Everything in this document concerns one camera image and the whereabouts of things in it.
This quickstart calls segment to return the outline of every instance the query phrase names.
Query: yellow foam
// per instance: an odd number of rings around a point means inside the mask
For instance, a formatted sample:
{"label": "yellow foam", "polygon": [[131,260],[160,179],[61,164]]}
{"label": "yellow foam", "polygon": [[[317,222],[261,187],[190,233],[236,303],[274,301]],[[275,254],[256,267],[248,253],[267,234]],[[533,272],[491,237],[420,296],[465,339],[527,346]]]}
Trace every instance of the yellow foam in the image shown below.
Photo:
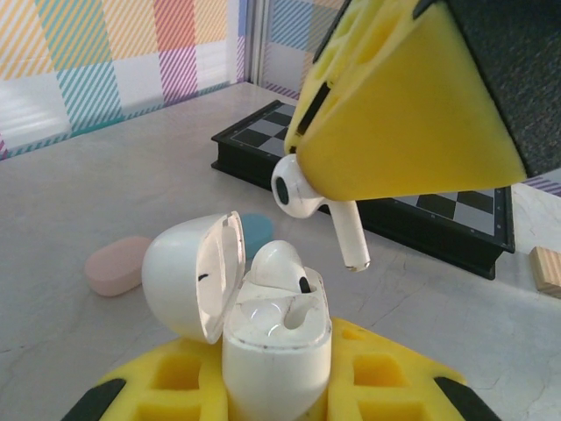
{"label": "yellow foam", "polygon": [[[285,142],[333,200],[508,186],[526,178],[445,2],[354,0],[304,83]],[[297,126],[320,86],[330,93]]]}
{"label": "yellow foam", "polygon": [[[333,319],[330,384],[308,421],[462,421],[435,377],[462,375],[404,346]],[[222,381],[220,343],[185,339],[157,347],[104,376],[126,380],[101,421],[238,419]]]}

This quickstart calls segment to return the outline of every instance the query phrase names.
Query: white table surface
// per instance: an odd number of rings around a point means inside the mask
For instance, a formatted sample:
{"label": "white table surface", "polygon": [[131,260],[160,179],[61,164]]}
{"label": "white table surface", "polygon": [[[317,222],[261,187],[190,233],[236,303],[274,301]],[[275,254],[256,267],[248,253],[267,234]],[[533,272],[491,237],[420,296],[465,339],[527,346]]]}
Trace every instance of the white table surface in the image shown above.
{"label": "white table surface", "polygon": [[561,419],[561,300],[536,293],[528,258],[561,250],[561,200],[513,188],[517,252],[493,282],[371,233],[371,268],[350,274],[328,216],[292,219],[210,168],[210,137],[276,98],[238,85],[0,162],[0,419],[60,420],[99,377],[174,337],[141,288],[89,289],[95,250],[226,211],[269,216],[323,275],[332,316],[454,367],[505,421]]}

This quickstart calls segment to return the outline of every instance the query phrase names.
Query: white earbud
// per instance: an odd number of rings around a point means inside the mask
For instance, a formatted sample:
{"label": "white earbud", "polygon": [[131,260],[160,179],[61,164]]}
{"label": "white earbud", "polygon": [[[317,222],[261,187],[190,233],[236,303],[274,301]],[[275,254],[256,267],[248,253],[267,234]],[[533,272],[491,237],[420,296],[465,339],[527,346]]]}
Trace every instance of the white earbud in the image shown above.
{"label": "white earbud", "polygon": [[296,249],[286,241],[265,244],[255,254],[250,282],[264,287],[309,293],[311,287]]}
{"label": "white earbud", "polygon": [[271,184],[274,200],[293,218],[309,218],[327,204],[344,264],[352,272],[368,268],[370,255],[356,202],[336,202],[320,196],[306,181],[294,153],[277,163]]}

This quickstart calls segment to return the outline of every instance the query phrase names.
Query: open case lid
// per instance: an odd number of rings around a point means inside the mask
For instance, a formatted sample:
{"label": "open case lid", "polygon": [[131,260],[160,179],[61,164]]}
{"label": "open case lid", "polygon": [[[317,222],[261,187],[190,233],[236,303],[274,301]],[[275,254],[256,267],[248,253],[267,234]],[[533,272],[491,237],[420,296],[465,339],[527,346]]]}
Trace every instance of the open case lid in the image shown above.
{"label": "open case lid", "polygon": [[142,284],[160,322],[185,338],[214,344],[244,272],[242,223],[232,212],[193,219],[160,234],[146,251]]}

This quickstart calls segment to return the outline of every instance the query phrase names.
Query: black chess board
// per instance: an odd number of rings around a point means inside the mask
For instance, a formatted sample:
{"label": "black chess board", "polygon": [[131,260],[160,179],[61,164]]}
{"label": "black chess board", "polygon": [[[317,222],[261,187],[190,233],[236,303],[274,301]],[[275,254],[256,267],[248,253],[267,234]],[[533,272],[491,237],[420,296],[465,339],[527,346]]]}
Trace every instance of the black chess board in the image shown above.
{"label": "black chess board", "polygon": [[[270,189],[294,111],[275,101],[218,133],[212,138],[218,143],[213,167]],[[510,189],[490,189],[364,201],[359,210],[367,230],[494,278],[496,258],[514,251],[511,203]]]}

